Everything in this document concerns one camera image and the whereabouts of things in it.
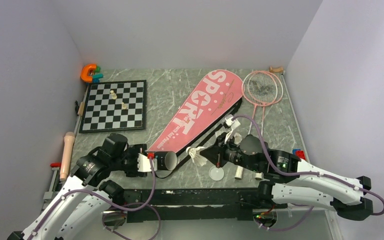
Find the translucent tube lid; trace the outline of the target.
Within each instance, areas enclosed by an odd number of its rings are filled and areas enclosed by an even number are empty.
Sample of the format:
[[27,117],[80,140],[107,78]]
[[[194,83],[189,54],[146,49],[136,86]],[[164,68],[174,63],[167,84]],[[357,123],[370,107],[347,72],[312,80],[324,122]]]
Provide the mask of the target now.
[[225,172],[222,168],[212,166],[208,171],[208,175],[213,181],[221,181],[225,176]]

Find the white feather shuttlecock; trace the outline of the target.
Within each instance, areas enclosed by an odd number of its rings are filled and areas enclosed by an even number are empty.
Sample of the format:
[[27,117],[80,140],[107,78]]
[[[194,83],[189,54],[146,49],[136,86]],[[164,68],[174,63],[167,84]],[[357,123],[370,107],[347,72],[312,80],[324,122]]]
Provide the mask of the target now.
[[230,138],[230,142],[234,143],[235,145],[239,145],[242,140],[243,140],[243,137],[238,132],[235,132],[234,135]]
[[197,167],[202,167],[207,163],[207,159],[201,155],[201,151],[205,150],[206,147],[204,146],[197,146],[197,147],[188,147],[186,149],[186,152],[188,156],[191,158],[192,162]]
[[217,132],[217,136],[214,144],[219,147],[223,147],[228,143],[229,138],[230,138],[230,132],[221,132],[221,131]]

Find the black shuttlecock tube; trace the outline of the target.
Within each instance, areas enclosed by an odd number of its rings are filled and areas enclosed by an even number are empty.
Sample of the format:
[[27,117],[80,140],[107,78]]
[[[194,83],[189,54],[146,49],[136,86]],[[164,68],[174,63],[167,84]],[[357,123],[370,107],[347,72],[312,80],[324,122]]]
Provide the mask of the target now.
[[178,164],[177,155],[173,151],[157,151],[154,159],[158,171],[173,171]]

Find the pink racket bag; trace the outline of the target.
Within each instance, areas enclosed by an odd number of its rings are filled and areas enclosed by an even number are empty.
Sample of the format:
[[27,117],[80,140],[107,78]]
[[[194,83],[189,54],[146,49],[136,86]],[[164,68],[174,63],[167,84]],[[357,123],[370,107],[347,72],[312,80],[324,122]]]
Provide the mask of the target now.
[[242,85],[243,80],[231,71],[207,73],[148,151],[180,155],[242,99]]

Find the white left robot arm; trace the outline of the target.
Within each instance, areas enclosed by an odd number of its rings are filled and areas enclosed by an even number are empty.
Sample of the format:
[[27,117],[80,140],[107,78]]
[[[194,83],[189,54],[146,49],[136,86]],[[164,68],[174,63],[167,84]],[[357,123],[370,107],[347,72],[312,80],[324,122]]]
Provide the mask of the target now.
[[103,200],[111,210],[119,209],[126,202],[125,190],[107,178],[115,171],[124,171],[129,176],[138,173],[138,158],[146,149],[145,143],[130,145],[124,135],[110,134],[101,146],[77,160],[61,190],[39,217],[24,230],[12,232],[8,239],[54,240],[86,197]]

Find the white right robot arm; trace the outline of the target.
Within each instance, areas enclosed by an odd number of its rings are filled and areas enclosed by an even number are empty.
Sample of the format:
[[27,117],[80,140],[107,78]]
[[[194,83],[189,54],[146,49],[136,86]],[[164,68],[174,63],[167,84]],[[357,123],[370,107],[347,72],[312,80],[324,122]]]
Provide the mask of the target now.
[[365,198],[371,181],[366,176],[347,178],[321,168],[283,150],[270,149],[266,142],[246,136],[239,144],[219,136],[214,145],[199,151],[217,168],[227,163],[263,174],[256,192],[245,201],[255,207],[307,205],[334,211],[352,221],[373,215],[373,202]]

